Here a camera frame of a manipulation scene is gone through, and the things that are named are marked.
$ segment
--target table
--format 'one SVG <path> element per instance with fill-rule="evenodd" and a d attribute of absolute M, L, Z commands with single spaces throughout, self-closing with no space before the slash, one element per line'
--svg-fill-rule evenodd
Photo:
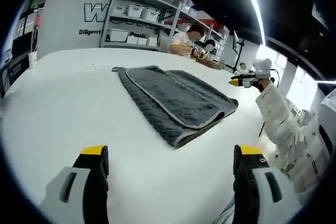
<path fill-rule="evenodd" d="M 152 129 L 112 67 L 182 69 L 239 101 L 237 111 L 178 150 Z M 255 144 L 262 117 L 256 89 L 231 73 L 160 52 L 93 48 L 48 54 L 25 71 L 1 104 L 3 147 L 33 203 L 80 151 L 109 148 L 110 223 L 212 223 L 233 196 L 235 144 Z"/>

